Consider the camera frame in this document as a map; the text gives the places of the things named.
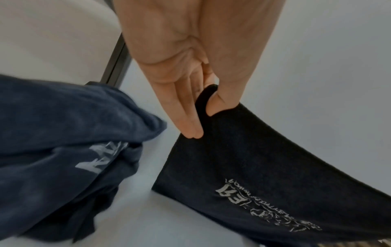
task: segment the black fabric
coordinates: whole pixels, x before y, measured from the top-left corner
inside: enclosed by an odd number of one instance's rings
[[[206,88],[196,102],[204,136],[180,135],[152,190],[267,246],[391,235],[388,195],[287,140],[243,105],[208,117],[216,90]]]
[[[166,123],[99,83],[0,75],[0,240],[77,241],[94,232],[142,143]]]

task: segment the finger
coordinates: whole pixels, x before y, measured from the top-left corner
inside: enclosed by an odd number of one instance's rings
[[[201,122],[198,118],[196,106],[194,105],[193,94],[191,92],[190,78],[179,80],[175,82],[175,89],[178,95],[178,99],[182,104],[184,111],[188,119],[190,120],[193,128],[195,128],[194,138],[201,138],[204,135]]]
[[[204,76],[202,74],[202,66],[198,66],[190,75],[191,92],[194,102],[204,90]]]
[[[186,138],[193,138],[196,129],[188,118],[177,96],[174,83],[151,83],[163,110]]]
[[[204,77],[204,88],[215,83],[215,73],[208,63],[202,63],[202,73]]]
[[[206,105],[208,116],[237,107],[246,83],[227,83],[220,81],[217,91],[209,98]]]

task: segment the hand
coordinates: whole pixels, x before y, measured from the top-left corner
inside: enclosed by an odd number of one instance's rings
[[[203,129],[195,100],[220,79],[209,116],[239,104],[285,0],[114,0],[132,57],[187,138]]]

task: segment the navy blue fabric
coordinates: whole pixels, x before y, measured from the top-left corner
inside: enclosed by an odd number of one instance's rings
[[[0,76],[0,240],[79,240],[166,123],[123,92]]]
[[[297,146],[243,105],[208,117],[216,90],[206,88],[196,102],[204,136],[179,136],[152,190],[266,246],[391,236],[388,195]]]

